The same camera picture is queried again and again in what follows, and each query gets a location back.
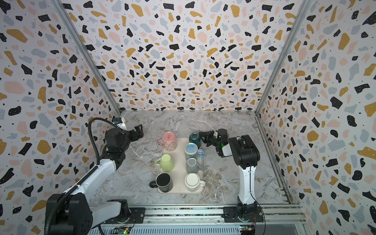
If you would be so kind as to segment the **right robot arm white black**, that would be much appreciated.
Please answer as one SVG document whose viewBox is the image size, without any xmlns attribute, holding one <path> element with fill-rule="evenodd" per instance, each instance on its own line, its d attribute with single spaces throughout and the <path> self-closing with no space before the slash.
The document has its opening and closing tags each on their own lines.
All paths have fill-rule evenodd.
<svg viewBox="0 0 376 235">
<path fill-rule="evenodd" d="M 256 218 L 260 208 L 255 197 L 255 173 L 260 153 L 249 135 L 229 137 L 226 129 L 199 132 L 200 139 L 207 147 L 214 146 L 217 154 L 232 157 L 240 170 L 240 192 L 233 213 L 234 219 L 249 221 Z"/>
</svg>

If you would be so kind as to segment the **light blue butterfly mug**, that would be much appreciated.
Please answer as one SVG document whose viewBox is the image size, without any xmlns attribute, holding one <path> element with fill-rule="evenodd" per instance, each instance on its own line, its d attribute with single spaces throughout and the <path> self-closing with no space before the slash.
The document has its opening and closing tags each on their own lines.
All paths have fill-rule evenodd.
<svg viewBox="0 0 376 235">
<path fill-rule="evenodd" d="M 195 143 L 188 143 L 185 146 L 184 152 L 186 160 L 190 158 L 203 158 L 205 156 L 204 150 L 199 149 Z"/>
</svg>

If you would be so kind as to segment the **dark green mug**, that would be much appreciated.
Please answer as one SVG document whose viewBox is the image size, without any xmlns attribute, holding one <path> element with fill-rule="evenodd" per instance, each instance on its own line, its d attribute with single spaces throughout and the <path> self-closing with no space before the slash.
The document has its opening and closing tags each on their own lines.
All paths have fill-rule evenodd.
<svg viewBox="0 0 376 235">
<path fill-rule="evenodd" d="M 199 133 L 194 132 L 189 136 L 189 142 L 197 145 L 198 149 L 201 148 L 201 136 Z"/>
</svg>

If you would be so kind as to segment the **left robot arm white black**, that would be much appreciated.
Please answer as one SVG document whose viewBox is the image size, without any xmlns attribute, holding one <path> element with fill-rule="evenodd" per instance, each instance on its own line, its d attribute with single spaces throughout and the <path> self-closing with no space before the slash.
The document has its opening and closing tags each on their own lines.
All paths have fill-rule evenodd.
<svg viewBox="0 0 376 235">
<path fill-rule="evenodd" d="M 125 160 L 125 151 L 131 142 L 144 136 L 143 126 L 127 131 L 119 127 L 105 134 L 106 151 L 95 165 L 76 184 L 47 200 L 44 233 L 46 235 L 87 235 L 109 219 L 120 222 L 132 219 L 131 210 L 125 199 L 113 199 L 104 204 L 90 205 L 96 190 L 112 175 Z"/>
</svg>

